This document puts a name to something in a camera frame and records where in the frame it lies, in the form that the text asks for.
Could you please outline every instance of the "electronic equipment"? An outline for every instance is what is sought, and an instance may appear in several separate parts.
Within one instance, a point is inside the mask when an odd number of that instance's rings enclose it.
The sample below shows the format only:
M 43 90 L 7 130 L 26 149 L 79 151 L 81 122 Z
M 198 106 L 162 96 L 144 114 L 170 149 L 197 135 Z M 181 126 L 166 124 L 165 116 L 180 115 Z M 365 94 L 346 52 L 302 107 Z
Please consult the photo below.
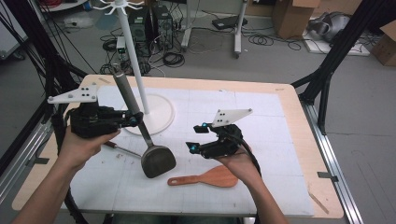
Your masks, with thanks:
M 124 82 L 126 80 L 125 75 L 118 73 L 114 75 L 114 78 L 119 86 L 121 95 L 125 97 L 124 101 L 127 99 L 126 96 L 132 96 L 130 97 L 134 101 L 132 105 L 136 105 L 137 107 L 137 102 L 129 83 Z M 52 119 L 58 146 L 62 145 L 66 129 L 65 124 L 68 118 L 70 118 L 72 133 L 82 138 L 92 138 L 103 134 L 114 133 L 123 127 L 138 126 L 140 130 L 146 129 L 143 121 L 144 114 L 138 111 L 138 107 L 137 110 L 135 107 L 132 110 L 114 110 L 113 107 L 100 106 L 97 89 L 97 85 L 92 83 L 92 85 L 87 87 L 81 87 L 58 96 L 49 97 L 47 101 L 49 104 L 80 103 L 78 108 L 72 108 L 67 112 L 65 119 L 60 114 L 56 114 Z M 147 130 L 146 132 L 148 136 L 144 136 L 144 138 L 150 139 L 149 132 Z M 141 164 L 145 175 L 148 178 L 153 178 L 175 168 L 176 160 L 169 148 L 156 146 L 150 142 L 148 149 L 141 156 Z
M 138 10 L 131 11 L 128 23 L 131 28 L 131 35 L 135 42 L 151 42 L 154 39 L 152 31 L 149 7 L 141 6 Z
M 128 18 L 131 35 L 134 38 L 134 49 L 137 57 L 151 56 L 150 43 L 154 40 L 149 7 L 141 6 L 133 10 Z
M 124 36 L 117 37 L 117 53 L 120 61 L 125 62 L 129 59 Z
M 349 17 L 342 12 L 325 12 L 320 17 L 310 20 L 306 29 L 315 31 L 325 41 L 333 44 L 348 22 Z
M 164 5 L 152 8 L 154 35 L 158 38 L 160 49 L 173 48 L 173 18 Z
M 224 30 L 228 28 L 235 28 L 239 20 L 239 16 L 232 16 L 232 17 L 227 17 L 227 18 L 222 18 L 218 20 L 213 20 L 212 24 L 218 29 L 218 30 Z M 242 25 L 248 24 L 248 21 L 244 18 L 242 21 Z
M 201 154 L 205 159 L 233 155 L 240 145 L 246 145 L 241 130 L 233 122 L 252 113 L 252 109 L 219 110 L 212 123 L 195 125 L 196 133 L 209 133 L 219 138 L 217 141 L 200 145 L 186 142 L 191 154 Z

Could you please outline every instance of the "spatula handle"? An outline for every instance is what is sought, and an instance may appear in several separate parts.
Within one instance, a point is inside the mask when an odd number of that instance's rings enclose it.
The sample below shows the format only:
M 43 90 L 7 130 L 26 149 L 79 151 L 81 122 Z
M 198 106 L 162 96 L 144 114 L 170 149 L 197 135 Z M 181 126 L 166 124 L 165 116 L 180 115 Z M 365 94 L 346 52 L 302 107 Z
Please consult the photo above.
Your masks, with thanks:
M 169 186 L 186 185 L 186 184 L 196 184 L 199 182 L 198 175 L 186 175 L 172 177 L 168 179 Z

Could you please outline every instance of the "table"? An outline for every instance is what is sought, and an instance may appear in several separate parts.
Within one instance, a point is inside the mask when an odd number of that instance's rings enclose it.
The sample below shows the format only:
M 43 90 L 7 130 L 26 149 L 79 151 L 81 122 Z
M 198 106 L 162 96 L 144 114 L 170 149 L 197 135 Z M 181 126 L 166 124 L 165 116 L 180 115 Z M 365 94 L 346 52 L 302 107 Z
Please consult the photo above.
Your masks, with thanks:
M 135 86 L 134 79 L 131 77 L 129 80 L 131 85 Z M 317 143 L 306 120 L 304 111 L 301 108 L 300 101 L 291 85 L 161 77 L 143 77 L 143 81 L 147 88 L 201 91 L 227 90 L 276 94 L 282 104 L 286 122 L 290 130 L 290 137 L 304 173 L 305 184 L 307 185 L 310 201 L 314 207 L 314 217 L 340 218 L 344 215 L 332 181 L 328 178 L 318 177 L 318 172 L 326 172 L 326 167 L 320 156 Z M 111 76 L 89 75 L 84 78 L 82 86 L 89 85 L 92 82 L 95 82 L 99 86 L 115 85 Z M 77 104 L 71 104 L 69 108 L 77 106 Z M 48 164 L 36 164 L 33 167 L 12 204 L 14 209 L 19 210 L 23 207 L 38 184 L 48 173 L 51 165 L 56 160 L 55 148 L 55 139 L 52 136 L 40 155 L 40 157 L 49 158 Z
M 248 0 L 243 0 L 241 5 L 241 10 L 239 11 L 238 24 L 235 27 L 235 40 L 233 43 L 233 52 L 235 58 L 239 58 L 239 55 L 242 53 L 242 23 L 245 17 L 245 11 L 248 5 Z M 184 51 L 187 50 L 190 41 L 192 23 L 191 23 L 191 8 L 190 8 L 190 0 L 187 0 L 187 15 L 186 15 L 186 30 L 184 31 L 183 39 L 181 41 L 181 47 Z

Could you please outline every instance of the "floor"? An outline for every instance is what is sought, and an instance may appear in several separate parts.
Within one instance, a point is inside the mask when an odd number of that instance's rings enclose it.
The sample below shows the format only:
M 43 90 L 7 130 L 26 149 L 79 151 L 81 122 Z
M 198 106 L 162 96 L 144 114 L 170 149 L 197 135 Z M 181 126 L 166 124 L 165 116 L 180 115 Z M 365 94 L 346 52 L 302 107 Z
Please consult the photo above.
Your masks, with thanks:
M 62 21 L 64 13 L 54 14 Z M 98 72 L 105 63 L 100 36 L 119 28 L 117 20 L 102 23 L 102 11 L 91 11 L 94 26 L 74 29 L 68 37 Z M 195 27 L 209 27 L 213 15 L 197 18 Z M 247 17 L 248 29 L 271 27 L 271 20 Z M 272 29 L 264 30 L 271 34 Z M 325 55 L 308 53 L 303 43 L 300 50 L 286 43 L 274 42 L 259 46 L 242 38 L 242 54 L 233 55 L 230 34 L 193 30 L 190 48 L 183 55 L 185 64 L 179 68 L 153 69 L 153 77 L 181 77 L 251 82 L 291 83 L 314 72 Z M 76 51 L 65 43 L 72 63 L 94 73 Z M 0 63 L 0 155 L 11 144 L 24 123 L 42 101 L 43 89 L 29 60 L 7 60 Z M 396 68 L 383 66 L 374 56 L 347 56 L 336 70 L 330 89 L 326 131 L 340 163 L 346 182 L 359 208 L 364 223 L 395 223 L 396 220 Z M 26 167 L 13 189 L 0 204 L 2 222 L 10 222 L 17 212 L 11 208 L 13 197 L 24 178 Z M 100 223 L 103 215 L 87 214 L 90 223 Z M 60 213 L 55 223 L 73 223 Z M 291 218 L 290 223 L 347 223 L 344 219 L 312 220 Z

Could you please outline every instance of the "spatula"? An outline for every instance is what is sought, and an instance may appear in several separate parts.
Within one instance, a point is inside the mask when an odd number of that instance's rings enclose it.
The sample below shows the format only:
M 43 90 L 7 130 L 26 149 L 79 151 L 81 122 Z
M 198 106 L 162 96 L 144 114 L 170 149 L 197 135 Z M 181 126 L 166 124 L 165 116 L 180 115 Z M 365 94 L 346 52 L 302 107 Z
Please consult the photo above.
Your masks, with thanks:
M 236 185 L 238 178 L 227 167 L 220 165 L 202 175 L 186 175 L 168 179 L 169 186 L 196 184 L 198 182 L 222 188 L 230 188 Z

